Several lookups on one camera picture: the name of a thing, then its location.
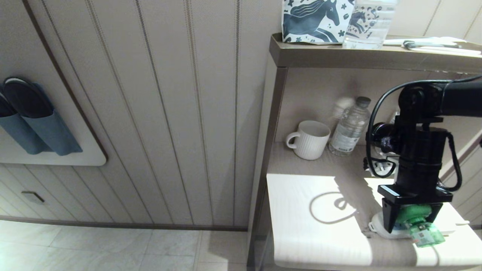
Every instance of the white mug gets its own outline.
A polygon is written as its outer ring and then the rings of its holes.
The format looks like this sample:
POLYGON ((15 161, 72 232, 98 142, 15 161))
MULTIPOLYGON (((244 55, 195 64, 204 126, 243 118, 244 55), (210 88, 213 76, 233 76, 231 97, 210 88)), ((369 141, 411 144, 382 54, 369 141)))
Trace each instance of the white mug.
POLYGON ((298 125, 298 132, 288 135, 286 145, 294 149, 296 155, 306 160, 315 160, 321 157, 326 142, 330 137, 330 128, 321 122, 303 121, 298 125))

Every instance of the baseboard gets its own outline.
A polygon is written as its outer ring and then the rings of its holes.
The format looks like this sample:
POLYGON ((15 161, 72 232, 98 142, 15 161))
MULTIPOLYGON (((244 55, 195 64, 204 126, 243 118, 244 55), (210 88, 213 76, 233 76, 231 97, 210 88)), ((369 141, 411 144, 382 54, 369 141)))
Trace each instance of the baseboard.
POLYGON ((80 227, 97 227, 97 228, 248 231, 247 227, 236 227, 236 226, 199 226, 199 225, 171 225, 171 224, 80 222, 80 221, 59 221, 59 220, 45 220, 45 219, 37 219, 37 218, 4 217, 4 216, 0 216, 0 220, 59 225, 59 226, 80 226, 80 227))

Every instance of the green object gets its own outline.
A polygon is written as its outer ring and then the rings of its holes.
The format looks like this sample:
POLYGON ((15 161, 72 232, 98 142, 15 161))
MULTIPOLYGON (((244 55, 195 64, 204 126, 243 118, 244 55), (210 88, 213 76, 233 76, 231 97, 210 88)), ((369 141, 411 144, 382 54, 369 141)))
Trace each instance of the green object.
POLYGON ((409 205, 400 210, 397 223, 408 223, 410 236, 417 247, 433 246, 445 242, 439 229, 425 220, 432 213, 430 205, 409 205))
POLYGON ((442 233, 430 222, 413 224, 410 227, 410 236, 417 247, 433 246, 445 242, 442 233))

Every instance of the bottle cap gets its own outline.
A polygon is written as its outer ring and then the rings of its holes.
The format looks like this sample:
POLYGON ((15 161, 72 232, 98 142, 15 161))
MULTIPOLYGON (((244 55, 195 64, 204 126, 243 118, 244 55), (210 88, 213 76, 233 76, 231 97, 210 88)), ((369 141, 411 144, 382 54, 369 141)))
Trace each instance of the bottle cap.
POLYGON ((367 108, 370 105, 371 101, 372 100, 368 97, 360 96, 357 98, 356 103, 357 103, 357 106, 361 108, 367 108))

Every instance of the wall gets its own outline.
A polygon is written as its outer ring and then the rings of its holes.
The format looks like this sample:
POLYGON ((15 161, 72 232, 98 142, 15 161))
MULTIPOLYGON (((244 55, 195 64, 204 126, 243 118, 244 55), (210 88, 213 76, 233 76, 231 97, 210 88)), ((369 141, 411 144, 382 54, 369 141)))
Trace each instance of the wall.
MULTIPOLYGON (((109 160, 0 166, 0 215, 246 227, 282 1, 28 2, 109 160), (26 201, 23 190, 47 205, 26 201)), ((453 5, 402 0, 390 32, 482 42, 480 3, 453 5), (448 12, 458 19, 445 20, 448 12)), ((19 1, 1 10, 25 12, 19 1)))
MULTIPOLYGON (((454 193, 452 205, 473 226, 482 225, 482 148, 476 146, 460 164, 462 187, 454 193)), ((448 176, 447 186, 453 186, 455 173, 448 176)))

